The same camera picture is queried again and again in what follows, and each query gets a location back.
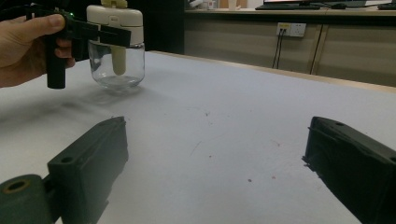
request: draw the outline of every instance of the screw hole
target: screw hole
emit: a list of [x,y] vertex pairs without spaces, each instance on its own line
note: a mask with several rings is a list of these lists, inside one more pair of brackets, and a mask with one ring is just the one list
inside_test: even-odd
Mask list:
[[63,162],[63,163],[68,163],[68,162],[70,162],[70,161],[72,161],[73,160],[73,158],[71,158],[71,157],[65,157],[65,158],[63,158],[62,160],[61,160],[61,162]]

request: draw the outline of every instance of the electrical socket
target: electrical socket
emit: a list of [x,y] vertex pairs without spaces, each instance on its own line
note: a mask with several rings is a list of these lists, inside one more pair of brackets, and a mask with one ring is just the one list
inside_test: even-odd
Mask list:
[[281,35],[280,29],[286,30],[283,36],[288,36],[290,35],[290,27],[291,23],[288,22],[278,22],[277,23],[277,29],[276,29],[276,35]]
[[292,23],[290,27],[290,36],[303,37],[306,23]]
[[280,30],[286,30],[283,36],[298,36],[303,37],[305,33],[306,23],[288,23],[279,22],[277,24],[276,35],[281,34]]

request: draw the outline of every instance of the black cable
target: black cable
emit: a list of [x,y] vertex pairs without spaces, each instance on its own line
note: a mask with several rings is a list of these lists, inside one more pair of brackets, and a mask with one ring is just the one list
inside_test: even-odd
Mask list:
[[282,40],[283,36],[285,35],[286,30],[283,30],[282,35],[280,36],[280,43],[279,43],[279,54],[277,55],[277,64],[276,64],[276,69],[279,68],[279,61],[280,61],[280,51],[282,50]]
[[274,56],[274,61],[273,61],[273,66],[272,68],[274,68],[275,66],[275,61],[276,61],[276,56],[277,56],[277,50],[279,49],[279,41],[280,41],[280,35],[283,32],[283,29],[279,30],[279,34],[277,35],[277,42],[276,42],[276,51],[275,51],[275,56]]

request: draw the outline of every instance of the clear plastic bottle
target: clear plastic bottle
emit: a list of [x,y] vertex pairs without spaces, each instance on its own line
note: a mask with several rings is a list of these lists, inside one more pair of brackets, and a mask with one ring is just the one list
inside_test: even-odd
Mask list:
[[[123,91],[137,86],[145,77],[145,45],[143,43],[123,49],[90,41],[88,51],[92,77],[105,88]],[[114,62],[117,57],[125,60]]]
[[145,45],[143,15],[127,8],[124,0],[102,1],[103,6],[88,6],[87,21],[128,30],[130,46],[120,47],[89,41],[91,72],[101,86],[114,91],[124,91],[138,85],[145,76]]

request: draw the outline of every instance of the white table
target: white table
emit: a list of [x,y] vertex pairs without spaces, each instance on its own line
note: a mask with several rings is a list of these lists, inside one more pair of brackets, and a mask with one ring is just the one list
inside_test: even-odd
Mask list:
[[146,62],[127,95],[99,87],[89,62],[67,70],[65,90],[45,77],[1,89],[0,182],[44,177],[93,125],[124,116],[130,160],[99,223],[359,223],[304,167],[307,127],[336,119],[396,148],[394,89],[152,52]]

